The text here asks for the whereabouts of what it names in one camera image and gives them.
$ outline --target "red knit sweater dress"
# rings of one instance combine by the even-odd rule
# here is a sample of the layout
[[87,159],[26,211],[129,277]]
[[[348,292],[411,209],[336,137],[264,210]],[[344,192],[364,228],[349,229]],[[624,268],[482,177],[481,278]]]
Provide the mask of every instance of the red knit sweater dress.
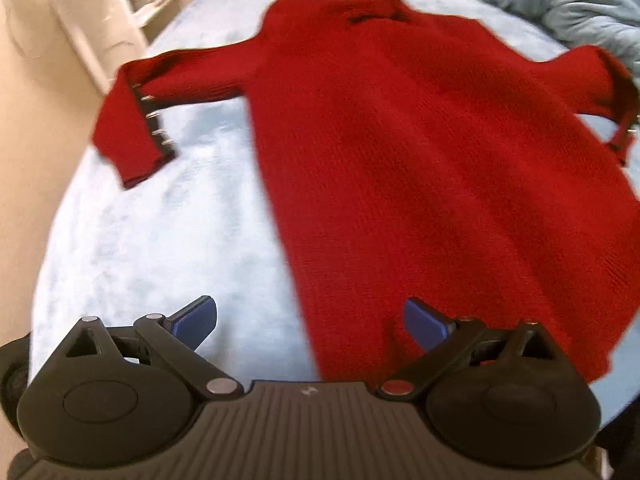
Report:
[[[323,378],[375,383],[415,358],[409,296],[538,319],[587,380],[606,372],[640,304],[620,171],[638,93],[608,53],[532,62],[401,0],[278,0],[250,40],[124,65],[94,143],[132,187],[177,153],[156,110],[239,95]],[[604,146],[575,113],[620,129]]]

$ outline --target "blue gripper pad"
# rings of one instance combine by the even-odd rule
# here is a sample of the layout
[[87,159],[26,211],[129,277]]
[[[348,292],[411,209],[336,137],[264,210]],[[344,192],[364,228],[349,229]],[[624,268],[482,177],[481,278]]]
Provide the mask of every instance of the blue gripper pad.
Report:
[[195,350],[212,332],[218,321],[216,302],[201,296],[164,320],[164,328],[176,339]]
[[419,300],[404,302],[404,329],[420,348],[428,352],[442,343],[456,329],[456,322]]

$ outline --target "metal pin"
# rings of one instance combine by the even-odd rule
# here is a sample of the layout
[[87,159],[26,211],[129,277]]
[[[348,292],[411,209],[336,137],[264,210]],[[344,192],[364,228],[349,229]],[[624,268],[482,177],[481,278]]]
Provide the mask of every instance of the metal pin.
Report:
[[207,383],[207,390],[209,390],[212,394],[228,395],[232,394],[237,389],[238,383],[236,383],[233,379],[229,379],[226,377],[212,379]]

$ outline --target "sweater cuff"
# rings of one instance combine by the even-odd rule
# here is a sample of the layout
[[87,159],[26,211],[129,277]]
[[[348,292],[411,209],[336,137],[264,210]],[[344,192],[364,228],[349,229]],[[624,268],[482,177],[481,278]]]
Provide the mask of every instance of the sweater cuff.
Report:
[[621,128],[614,138],[607,143],[611,151],[616,154],[621,166],[626,166],[628,152],[638,137],[639,125],[640,115],[638,115],[638,122],[636,124],[629,126],[626,130]]
[[123,67],[102,104],[94,129],[98,151],[115,166],[129,189],[148,179],[177,153],[162,129],[153,96],[130,84]]

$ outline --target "screw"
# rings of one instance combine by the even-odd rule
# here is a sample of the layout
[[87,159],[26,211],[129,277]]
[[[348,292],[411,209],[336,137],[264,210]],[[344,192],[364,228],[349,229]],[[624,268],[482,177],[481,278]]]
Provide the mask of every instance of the screw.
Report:
[[229,379],[226,377],[212,379],[207,383],[207,390],[209,390],[210,393],[216,395],[232,394],[237,389],[238,383],[236,383],[233,379]]
[[380,389],[387,395],[403,396],[410,394],[414,390],[414,386],[409,381],[392,379],[383,383]]

